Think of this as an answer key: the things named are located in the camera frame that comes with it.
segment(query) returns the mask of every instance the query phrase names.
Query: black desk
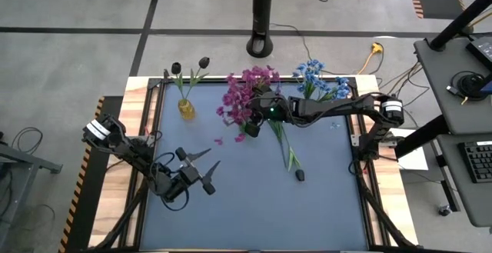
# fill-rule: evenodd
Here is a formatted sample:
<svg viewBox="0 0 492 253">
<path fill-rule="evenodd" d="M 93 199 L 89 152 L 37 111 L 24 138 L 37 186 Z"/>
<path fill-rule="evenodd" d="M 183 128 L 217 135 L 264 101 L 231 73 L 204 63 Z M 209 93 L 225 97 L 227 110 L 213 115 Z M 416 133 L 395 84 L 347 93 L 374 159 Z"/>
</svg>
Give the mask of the black desk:
<svg viewBox="0 0 492 253">
<path fill-rule="evenodd" d="M 467 209 L 471 224 L 477 227 L 492 226 L 492 183 L 474 184 L 456 146 L 464 141 L 492 141 L 492 134 L 438 135 L 437 143 L 443 152 L 461 201 Z"/>
<path fill-rule="evenodd" d="M 467 38 L 451 40 L 442 52 L 430 49 L 426 41 L 414 43 L 417 58 L 424 68 L 442 115 L 405 138 L 405 141 L 395 148 L 397 157 L 406 155 L 440 134 L 492 133 L 492 104 L 489 98 L 461 105 L 461 98 L 446 90 L 451 78 L 458 72 L 471 71 L 482 75 L 490 73 L 465 48 L 468 43 Z"/>
<path fill-rule="evenodd" d="M 417 59 L 422 64 L 427 80 L 439 104 L 442 115 L 406 137 L 395 148 L 399 158 L 437 139 L 442 155 L 439 166 L 447 166 L 460 193 L 468 218 L 477 227 L 492 226 L 492 184 L 474 184 L 457 149 L 464 141 L 492 140 L 492 104 L 486 98 L 481 102 L 461 105 L 461 98 L 446 90 L 451 78 L 458 72 L 470 71 L 488 75 L 490 72 L 466 49 L 467 38 L 449 41 L 442 52 L 429 48 L 426 41 L 415 42 Z M 450 205 L 455 203 L 450 183 L 441 182 Z"/>
</svg>

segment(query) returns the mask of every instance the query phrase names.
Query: black tulip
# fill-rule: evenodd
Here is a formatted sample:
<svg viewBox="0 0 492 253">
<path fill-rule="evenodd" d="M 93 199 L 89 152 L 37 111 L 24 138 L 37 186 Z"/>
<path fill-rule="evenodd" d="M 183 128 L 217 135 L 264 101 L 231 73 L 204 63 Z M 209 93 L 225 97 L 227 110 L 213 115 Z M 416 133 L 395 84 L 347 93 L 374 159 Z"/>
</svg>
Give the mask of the black tulip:
<svg viewBox="0 0 492 253">
<path fill-rule="evenodd" d="M 181 73 L 181 64 L 178 62 L 175 62 L 171 66 L 171 73 L 174 75 L 178 75 Z"/>
<path fill-rule="evenodd" d="M 203 69 L 207 68 L 208 64 L 210 64 L 210 58 L 209 57 L 203 57 L 198 62 L 198 65 L 200 65 L 200 68 L 203 68 Z"/>
</svg>

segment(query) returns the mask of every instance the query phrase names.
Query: wooden table frame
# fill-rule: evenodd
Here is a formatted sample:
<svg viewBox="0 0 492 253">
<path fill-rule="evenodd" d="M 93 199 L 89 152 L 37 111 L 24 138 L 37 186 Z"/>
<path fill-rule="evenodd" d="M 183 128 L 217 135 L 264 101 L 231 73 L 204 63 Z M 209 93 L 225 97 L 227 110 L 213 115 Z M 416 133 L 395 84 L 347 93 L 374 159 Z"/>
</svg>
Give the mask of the wooden table frame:
<svg viewBox="0 0 492 253">
<path fill-rule="evenodd" d="M 373 75 L 349 75 L 344 77 L 348 77 L 351 80 L 350 84 L 355 88 L 356 95 L 378 92 L 376 78 Z M 119 120 L 126 126 L 128 136 L 144 135 L 145 128 L 149 131 L 158 128 L 158 120 L 154 120 L 154 118 L 156 115 L 160 116 L 161 98 L 164 95 L 164 89 L 158 85 L 159 79 L 161 78 L 130 77 L 128 79 L 119 115 Z M 362 115 L 352 115 L 348 121 L 350 121 L 349 127 L 351 126 L 352 134 L 365 133 L 366 129 L 370 129 L 374 124 L 372 120 Z M 394 151 L 389 148 L 380 148 L 380 155 L 395 158 Z M 110 157 L 108 165 L 116 161 L 118 159 Z M 382 203 L 392 222 L 409 241 L 417 244 L 417 236 L 415 235 L 397 162 L 378 159 L 369 163 L 364 179 L 367 186 L 373 191 L 374 197 Z M 125 205 L 129 203 L 128 200 L 131 196 L 127 198 L 127 195 L 135 193 L 135 187 L 140 180 L 138 173 L 136 171 L 132 172 L 131 166 L 125 162 L 106 173 L 89 246 L 97 245 L 111 230 L 124 211 Z M 363 211 L 366 208 L 368 214 L 367 221 L 364 222 L 366 225 L 370 225 L 370 227 L 366 227 L 368 244 L 396 245 L 385 231 L 382 223 L 378 221 L 374 210 L 365 200 L 361 207 Z M 141 234 L 143 219 L 137 218 L 143 218 L 144 213 L 145 208 L 135 210 L 128 224 L 128 231 L 125 232 L 126 239 L 119 239 L 114 246 L 133 245 L 134 242 L 139 245 L 139 238 L 136 241 L 134 237 L 139 237 Z"/>
</svg>

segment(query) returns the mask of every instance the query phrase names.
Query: white paper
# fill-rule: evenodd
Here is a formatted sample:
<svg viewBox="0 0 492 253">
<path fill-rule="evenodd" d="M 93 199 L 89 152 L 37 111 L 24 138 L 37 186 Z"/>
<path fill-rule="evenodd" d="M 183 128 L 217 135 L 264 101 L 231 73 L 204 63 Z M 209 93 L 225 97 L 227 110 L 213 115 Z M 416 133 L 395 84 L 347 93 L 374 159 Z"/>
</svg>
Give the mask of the white paper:
<svg viewBox="0 0 492 253">
<path fill-rule="evenodd" d="M 395 137 L 407 137 L 415 130 L 392 128 L 390 131 Z M 429 170 L 422 147 L 417 148 L 412 152 L 406 154 L 405 156 L 399 158 L 398 164 L 400 165 L 400 169 L 404 168 L 410 170 Z"/>
</svg>

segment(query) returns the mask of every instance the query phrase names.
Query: yellow cable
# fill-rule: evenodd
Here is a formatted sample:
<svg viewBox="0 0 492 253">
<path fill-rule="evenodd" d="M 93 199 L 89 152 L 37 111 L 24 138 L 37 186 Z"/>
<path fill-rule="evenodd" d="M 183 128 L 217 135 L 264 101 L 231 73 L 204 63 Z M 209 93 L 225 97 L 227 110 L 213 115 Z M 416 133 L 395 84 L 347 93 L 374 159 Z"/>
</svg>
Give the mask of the yellow cable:
<svg viewBox="0 0 492 253">
<path fill-rule="evenodd" d="M 369 57 L 367 57 L 367 60 L 366 60 L 366 63 L 364 64 L 364 66 L 362 67 L 362 69 L 357 73 L 357 75 L 359 75 L 360 73 L 362 73 L 366 67 L 367 67 L 367 64 L 369 63 L 369 60 L 371 60 L 371 57 L 374 55 L 374 51 L 372 51 L 370 54 L 369 54 Z"/>
<path fill-rule="evenodd" d="M 490 17 L 491 15 L 492 15 L 492 12 L 490 12 L 490 13 L 488 13 L 488 14 L 484 15 L 483 17 L 479 18 L 478 20 L 476 20 L 476 21 L 474 21 L 474 22 L 471 22 L 471 23 L 470 23 L 470 25 L 468 25 L 468 26 L 469 26 L 469 27 L 473 27 L 473 26 L 475 26 L 477 23 L 479 23 L 479 22 L 483 21 L 484 19 L 486 19 L 486 18 Z"/>
</svg>

